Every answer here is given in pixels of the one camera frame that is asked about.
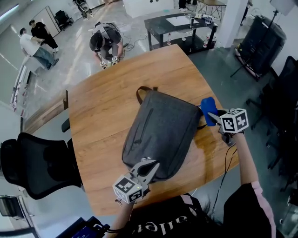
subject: gray backpack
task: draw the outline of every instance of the gray backpack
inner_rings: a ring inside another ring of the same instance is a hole
[[[142,159],[158,160],[153,181],[163,181],[183,164],[203,113],[197,106],[156,89],[142,86],[136,92],[141,107],[125,140],[122,160],[129,169]],[[147,91],[144,101],[139,90]]]

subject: backpack handle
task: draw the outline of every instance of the backpack handle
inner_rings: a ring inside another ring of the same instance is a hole
[[[143,100],[141,99],[141,96],[140,96],[140,94],[139,94],[139,90],[144,90],[144,91],[152,91],[152,89],[151,88],[149,88],[149,87],[147,87],[147,86],[140,86],[138,89],[137,89],[137,91],[136,91],[136,98],[138,99],[138,102],[139,102],[139,104],[141,105],[142,104],[142,102],[143,102]]]

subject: white paper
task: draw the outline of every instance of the white paper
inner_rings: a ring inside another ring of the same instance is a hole
[[[182,26],[190,24],[190,17],[188,16],[180,16],[180,17],[171,17],[166,19],[169,23],[174,26]]]

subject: white pillar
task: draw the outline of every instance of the white pillar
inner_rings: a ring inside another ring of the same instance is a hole
[[[248,0],[228,0],[215,47],[229,48],[237,36]]]

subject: wooden table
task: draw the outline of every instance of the wooden table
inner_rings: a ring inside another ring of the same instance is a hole
[[[217,11],[219,19],[220,19],[220,21],[222,21],[222,17],[219,14],[218,9],[219,9],[219,7],[221,7],[221,13],[222,13],[223,12],[223,7],[226,6],[224,3],[222,3],[221,1],[218,1],[218,0],[198,0],[196,8],[197,8],[198,4],[200,5],[200,10],[198,11],[198,13],[201,12],[201,11],[203,12],[204,7],[206,6],[205,14],[207,14],[207,7],[212,6],[212,10],[211,10],[210,15],[213,16],[213,13],[215,13]]]
[[[140,108],[135,96],[140,86],[157,86],[159,91],[194,105],[212,96],[221,107],[203,76],[177,45],[125,60],[72,88],[68,98],[74,151],[96,215],[119,211],[112,184],[128,171],[121,155]],[[151,192],[136,207],[190,192],[222,175],[228,147],[217,131],[217,126],[198,131],[178,173],[165,182],[151,184]],[[231,149],[228,162],[233,152]],[[231,168],[237,164],[235,155]]]

